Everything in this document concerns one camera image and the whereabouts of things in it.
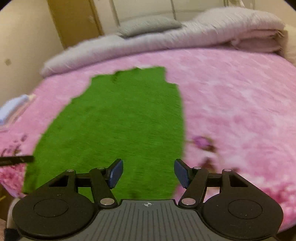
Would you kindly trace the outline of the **green knitted vest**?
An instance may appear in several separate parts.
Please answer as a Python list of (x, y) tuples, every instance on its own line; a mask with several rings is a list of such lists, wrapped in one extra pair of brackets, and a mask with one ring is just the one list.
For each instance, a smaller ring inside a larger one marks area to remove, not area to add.
[(117, 199), (170, 199), (185, 140), (182, 100), (163, 67), (98, 75), (53, 120), (27, 165), (23, 192), (60, 173), (87, 173), (122, 159)]

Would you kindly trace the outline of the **folded light blue cloth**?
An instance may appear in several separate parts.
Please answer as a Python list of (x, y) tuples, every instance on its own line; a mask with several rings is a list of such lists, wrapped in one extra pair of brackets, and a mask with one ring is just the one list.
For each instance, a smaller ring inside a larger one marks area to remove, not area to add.
[(22, 105), (26, 104), (29, 101), (29, 96), (23, 94), (16, 98), (8, 100), (2, 107), (1, 107), (1, 126), (5, 125), (8, 119), (11, 117), (15, 111), (18, 110)]

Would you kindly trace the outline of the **folded pale pink cloth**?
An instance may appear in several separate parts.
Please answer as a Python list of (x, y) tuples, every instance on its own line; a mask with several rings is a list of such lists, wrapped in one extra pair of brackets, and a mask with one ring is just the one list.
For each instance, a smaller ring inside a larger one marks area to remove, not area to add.
[(10, 113), (8, 119), (2, 124), (1, 123), (1, 132), (5, 132), (8, 128), (23, 114), (23, 112), (34, 102), (36, 98), (35, 94), (28, 96), (28, 100), (24, 103), (19, 104), (12, 113)]

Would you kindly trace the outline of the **pink floral blanket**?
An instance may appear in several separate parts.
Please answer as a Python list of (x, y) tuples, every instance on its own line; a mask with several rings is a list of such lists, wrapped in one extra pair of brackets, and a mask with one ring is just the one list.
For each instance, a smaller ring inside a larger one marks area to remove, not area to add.
[[(50, 124), (98, 75), (163, 67), (182, 100), (180, 157), (212, 172), (230, 168), (276, 200), (281, 226), (295, 225), (295, 67), (276, 54), (179, 49), (117, 58), (44, 79), (7, 131), (1, 155), (34, 155)], [(1, 168), (1, 185), (22, 197), (28, 164)]]

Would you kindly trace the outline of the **brown wooden door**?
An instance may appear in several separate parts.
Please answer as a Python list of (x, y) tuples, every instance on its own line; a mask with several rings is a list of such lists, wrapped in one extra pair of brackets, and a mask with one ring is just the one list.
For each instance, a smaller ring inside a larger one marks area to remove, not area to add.
[(94, 1), (47, 1), (64, 49), (104, 35)]

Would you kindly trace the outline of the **grey folded quilt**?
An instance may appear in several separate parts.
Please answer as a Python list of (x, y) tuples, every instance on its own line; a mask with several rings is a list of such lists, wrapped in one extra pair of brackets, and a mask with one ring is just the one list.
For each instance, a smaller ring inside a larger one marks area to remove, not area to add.
[(115, 34), (83, 41), (47, 60), (40, 74), (49, 77), (143, 52), (215, 46), (251, 31), (277, 32), (284, 27), (285, 23), (279, 17), (265, 11), (240, 7), (214, 8), (183, 22), (180, 28), (174, 30), (131, 38)]

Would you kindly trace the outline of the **white wardrobe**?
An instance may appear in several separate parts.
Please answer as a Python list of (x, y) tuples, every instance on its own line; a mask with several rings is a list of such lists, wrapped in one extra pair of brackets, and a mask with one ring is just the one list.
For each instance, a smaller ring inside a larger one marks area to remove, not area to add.
[(178, 21), (188, 21), (212, 8), (239, 6), (255, 8), (255, 1), (92, 1), (96, 23), (103, 34), (114, 33), (120, 24), (144, 16), (165, 16)]

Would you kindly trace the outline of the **grey pillow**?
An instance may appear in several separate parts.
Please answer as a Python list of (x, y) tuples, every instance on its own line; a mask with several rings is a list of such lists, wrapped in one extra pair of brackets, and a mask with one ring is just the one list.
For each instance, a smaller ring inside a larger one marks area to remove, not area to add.
[(130, 38), (149, 33), (161, 33), (181, 27), (181, 22), (165, 16), (144, 16), (120, 24), (118, 33), (125, 38)]

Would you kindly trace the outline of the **beige bed frame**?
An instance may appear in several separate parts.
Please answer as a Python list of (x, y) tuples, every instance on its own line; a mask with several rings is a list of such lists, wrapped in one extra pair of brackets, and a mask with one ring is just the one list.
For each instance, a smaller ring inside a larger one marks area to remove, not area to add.
[(279, 38), (281, 46), (280, 56), (296, 66), (296, 29), (291, 25), (285, 25), (282, 36)]

